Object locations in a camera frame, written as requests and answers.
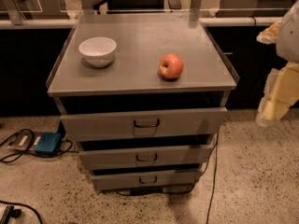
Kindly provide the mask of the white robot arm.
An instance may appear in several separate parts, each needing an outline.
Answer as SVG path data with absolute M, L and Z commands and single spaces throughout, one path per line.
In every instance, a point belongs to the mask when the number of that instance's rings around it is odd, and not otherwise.
M 299 101 L 299 1 L 280 21 L 260 32 L 257 40 L 267 45 L 275 44 L 277 56 L 287 61 L 280 70 L 271 69 L 258 107 L 256 122 L 270 127 Z

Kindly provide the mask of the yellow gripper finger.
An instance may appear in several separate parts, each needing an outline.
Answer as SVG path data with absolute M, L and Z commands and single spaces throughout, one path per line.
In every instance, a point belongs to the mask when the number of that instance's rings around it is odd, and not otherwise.
M 262 127 L 278 123 L 299 100 L 299 63 L 273 68 L 267 77 L 256 122 Z
M 271 24 L 268 28 L 257 35 L 256 40 L 266 45 L 276 44 L 280 24 L 280 21 L 276 21 L 275 23 Z

